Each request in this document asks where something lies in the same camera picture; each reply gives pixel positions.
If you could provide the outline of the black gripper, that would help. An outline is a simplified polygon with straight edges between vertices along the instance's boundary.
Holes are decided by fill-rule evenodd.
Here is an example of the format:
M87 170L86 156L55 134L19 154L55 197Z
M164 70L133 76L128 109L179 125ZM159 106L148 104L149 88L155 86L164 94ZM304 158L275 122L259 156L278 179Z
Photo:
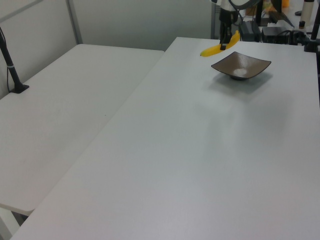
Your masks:
M226 44L230 43L232 38L232 24L238 20L238 12L235 10L229 11L221 8L219 14L220 24L220 50L226 49Z

